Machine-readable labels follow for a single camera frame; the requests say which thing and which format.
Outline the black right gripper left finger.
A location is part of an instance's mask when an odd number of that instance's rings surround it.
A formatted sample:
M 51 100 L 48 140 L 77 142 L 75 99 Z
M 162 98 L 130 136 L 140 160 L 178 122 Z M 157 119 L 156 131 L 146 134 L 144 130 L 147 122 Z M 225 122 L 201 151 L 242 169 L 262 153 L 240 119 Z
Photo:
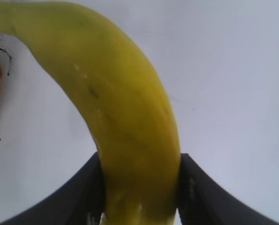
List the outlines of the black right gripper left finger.
M 98 225 L 105 207 L 100 159 L 94 153 L 64 185 L 3 225 Z

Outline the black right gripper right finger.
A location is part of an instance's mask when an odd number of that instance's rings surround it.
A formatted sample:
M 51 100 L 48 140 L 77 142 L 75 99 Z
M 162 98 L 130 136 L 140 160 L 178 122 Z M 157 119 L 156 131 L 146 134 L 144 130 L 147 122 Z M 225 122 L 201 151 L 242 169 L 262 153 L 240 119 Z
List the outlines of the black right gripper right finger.
M 183 225 L 276 225 L 216 183 L 187 153 L 181 154 L 177 208 Z

